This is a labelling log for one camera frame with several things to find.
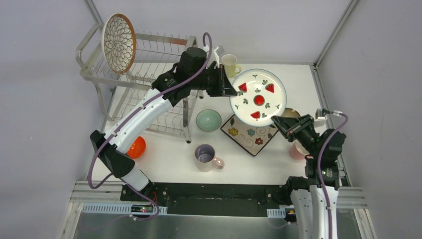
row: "mug handle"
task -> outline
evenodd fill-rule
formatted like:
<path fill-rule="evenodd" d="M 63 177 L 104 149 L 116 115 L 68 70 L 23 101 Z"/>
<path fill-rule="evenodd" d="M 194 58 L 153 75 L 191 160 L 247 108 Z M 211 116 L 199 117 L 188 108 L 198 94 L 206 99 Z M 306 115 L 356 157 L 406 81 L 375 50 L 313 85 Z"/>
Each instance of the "mug handle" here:
<path fill-rule="evenodd" d="M 237 68 L 237 69 L 239 69 L 238 72 L 236 72 L 236 70 L 234 70 L 234 73 L 235 74 L 239 74 L 242 71 L 242 67 L 240 65 L 236 64 L 236 65 L 234 65 L 234 67 Z"/>
<path fill-rule="evenodd" d="M 223 169 L 224 168 L 224 161 L 221 158 L 214 157 L 212 159 L 212 164 L 216 169 Z"/>

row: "white plate with watermelon design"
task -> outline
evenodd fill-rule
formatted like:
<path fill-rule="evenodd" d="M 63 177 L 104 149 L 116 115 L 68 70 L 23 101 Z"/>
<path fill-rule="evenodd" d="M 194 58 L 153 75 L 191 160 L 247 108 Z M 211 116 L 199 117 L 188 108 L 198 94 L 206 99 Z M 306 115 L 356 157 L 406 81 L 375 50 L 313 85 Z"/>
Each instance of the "white plate with watermelon design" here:
<path fill-rule="evenodd" d="M 264 127 L 273 123 L 286 108 L 286 89 L 273 73 L 252 69 L 243 72 L 232 83 L 237 96 L 230 97 L 234 114 L 244 123 Z"/>

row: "yellow flower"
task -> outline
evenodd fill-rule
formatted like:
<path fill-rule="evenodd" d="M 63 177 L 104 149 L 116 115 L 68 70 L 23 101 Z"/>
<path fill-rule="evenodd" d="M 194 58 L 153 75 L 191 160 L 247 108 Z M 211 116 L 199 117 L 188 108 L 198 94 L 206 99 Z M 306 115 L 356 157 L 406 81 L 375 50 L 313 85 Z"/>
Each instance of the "yellow flower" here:
<path fill-rule="evenodd" d="M 237 135 L 237 133 L 239 133 L 239 131 L 235 128 L 229 128 L 228 129 L 228 134 L 231 134 L 231 136 L 235 137 Z"/>

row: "yellow mug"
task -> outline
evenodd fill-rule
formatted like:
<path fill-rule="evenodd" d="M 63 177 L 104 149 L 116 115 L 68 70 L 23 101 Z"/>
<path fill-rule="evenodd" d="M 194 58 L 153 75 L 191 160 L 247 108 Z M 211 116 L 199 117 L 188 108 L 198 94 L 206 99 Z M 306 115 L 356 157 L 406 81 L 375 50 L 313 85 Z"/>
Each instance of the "yellow mug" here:
<path fill-rule="evenodd" d="M 236 64 L 237 58 L 234 55 L 224 55 L 221 58 L 221 62 L 224 65 L 225 74 L 227 75 L 227 78 L 235 77 L 242 71 L 242 67 Z"/>

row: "dish rack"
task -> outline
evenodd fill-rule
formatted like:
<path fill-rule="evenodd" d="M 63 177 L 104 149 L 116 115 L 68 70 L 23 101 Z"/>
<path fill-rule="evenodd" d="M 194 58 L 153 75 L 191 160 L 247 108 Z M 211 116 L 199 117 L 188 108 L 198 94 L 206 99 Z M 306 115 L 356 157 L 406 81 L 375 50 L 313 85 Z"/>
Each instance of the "dish rack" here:
<path fill-rule="evenodd" d="M 174 63 L 179 62 L 183 51 L 188 47 L 198 46 L 195 36 L 181 38 L 180 36 L 166 36 L 165 34 L 160 36 L 158 33 L 154 35 L 151 32 L 139 33 L 135 31 L 137 40 L 135 60 L 127 72 L 118 74 L 108 66 L 104 59 L 101 42 L 96 46 L 86 62 L 81 59 L 82 51 L 86 45 L 93 35 L 98 30 L 101 31 L 102 28 L 103 25 L 98 24 L 89 30 L 78 45 L 76 61 L 82 67 L 80 71 L 81 76 L 95 86 L 101 110 L 111 123 L 118 122 L 134 108 L 151 88 L 151 83 L 154 82 L 156 77 L 170 70 Z M 107 110 L 107 104 L 104 101 L 100 84 L 114 86 L 114 92 L 116 89 L 120 91 L 122 90 L 121 88 L 124 89 L 122 97 L 119 99 L 112 114 Z M 146 130 L 184 137 L 187 142 L 190 142 L 188 125 L 198 95 L 202 98 L 201 91 L 191 91 L 187 98 L 162 114 Z"/>

